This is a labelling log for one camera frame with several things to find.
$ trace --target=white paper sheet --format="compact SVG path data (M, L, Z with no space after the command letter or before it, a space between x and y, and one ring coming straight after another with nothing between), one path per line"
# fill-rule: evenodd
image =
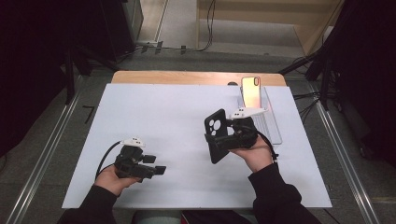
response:
M282 144L280 173L302 194L306 207L331 207L312 148L288 87L266 87ZM245 162L229 153L212 164L204 138L204 119L238 107L235 86L108 84L96 112L63 208L79 207L88 193L97 166L115 142L140 137L153 165L165 165L155 175L125 189L115 206L142 209L250 208L255 194ZM107 156L114 162L121 146Z

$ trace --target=smartphone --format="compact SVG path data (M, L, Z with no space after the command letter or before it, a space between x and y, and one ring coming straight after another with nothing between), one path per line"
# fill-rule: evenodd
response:
M245 107L262 108L262 93L259 77L242 77L242 98Z

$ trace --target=hand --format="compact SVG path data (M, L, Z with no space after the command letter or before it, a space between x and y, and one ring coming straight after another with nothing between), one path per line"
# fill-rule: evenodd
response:
M116 175L116 171L117 168L114 165L107 167L101 174L99 174L93 184L107 189L114 195L119 196L123 189L128 188L140 180L138 177L119 178Z
M230 151L244 159L253 173L273 163L271 149L260 136L257 136L253 147L230 149Z

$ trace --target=black cable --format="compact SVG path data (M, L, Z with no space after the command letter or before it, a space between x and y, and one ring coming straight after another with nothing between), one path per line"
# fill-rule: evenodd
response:
M308 117L308 114L311 112L312 108L315 106L315 104L319 101L319 98L314 100L309 106L307 106L305 109L300 111L301 119L303 121L303 124L305 123L306 118Z
M111 163L111 164L105 166L103 169L101 169L101 171L99 172L99 174L101 174L102 171L104 171L107 167L112 166L112 165L114 165L114 163Z
M295 94L293 95L294 100L300 100L300 99L304 99L304 98L308 98L308 97L312 97L312 96L319 96L320 92L318 91L313 91L313 92L309 92L309 93L305 93L305 94Z
M169 47L153 47L153 46L147 46L147 45L139 45L140 47L147 48L147 49L178 49L178 48L169 48ZM182 49L180 48L179 50L189 50L189 51L199 51L198 49Z
M211 22L209 25L209 15L210 15L210 9L212 9L212 18ZM212 40L213 40L213 19L215 18L215 10L216 10L216 0L212 0L210 3L209 9L207 10L207 15L206 15L206 24L207 24L207 30L209 32L209 39L206 43L206 46L203 49L198 49L197 51L204 51L207 50L211 45L212 45Z
M119 62L117 62L116 64L122 63L122 62L125 61L125 59L127 59L129 56L133 55L134 53L136 53L136 52L138 52L138 51L140 51L140 50L142 50L142 49L143 49L143 48L135 49L133 52L130 52L130 53L125 54L125 56L124 56Z
M335 218L326 208L323 208L323 210L338 224L341 224L337 218Z
M294 64L297 60L299 60L299 59L306 59L306 57L298 57L298 58L296 58L296 59L294 59L294 61L291 63L291 64ZM302 75L305 75L305 73L304 72L301 72L301 71L299 71L299 70L297 70L297 69L294 69L294 71L296 71L296 72L298 72L298 73L300 73L300 74L302 74Z
M272 145L270 140L263 133L259 132L257 129L252 129L251 127L248 127L248 126L245 126L245 125L232 125L232 127L233 128L239 128L239 129L247 129L247 130L253 131L256 134L258 134L262 138L262 140L264 140L264 142L270 148L272 160L273 160L274 164L276 165L276 167L279 169L279 167L277 165L277 157L279 156L279 154L275 153L274 146Z
M107 152L105 153L105 155L103 156L102 160L101 160L100 163L99 163L98 169L96 170L95 179L96 179L96 178L99 176L99 174L102 172L102 171L101 171L101 167L102 167L103 162L105 161L105 159L106 159L108 153L110 153L110 151L111 151L114 147L116 147L119 143L120 143L120 141L119 141L119 142L116 142L113 146L111 146L111 147L107 150Z

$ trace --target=black curtain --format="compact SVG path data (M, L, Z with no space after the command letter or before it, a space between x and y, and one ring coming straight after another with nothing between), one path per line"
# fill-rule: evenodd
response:
M370 129L360 142L396 167L396 2L349 0L343 11L351 13L332 45L332 69L341 75L342 97L358 111L353 117Z
M0 156L26 135L65 86L56 1L0 3Z

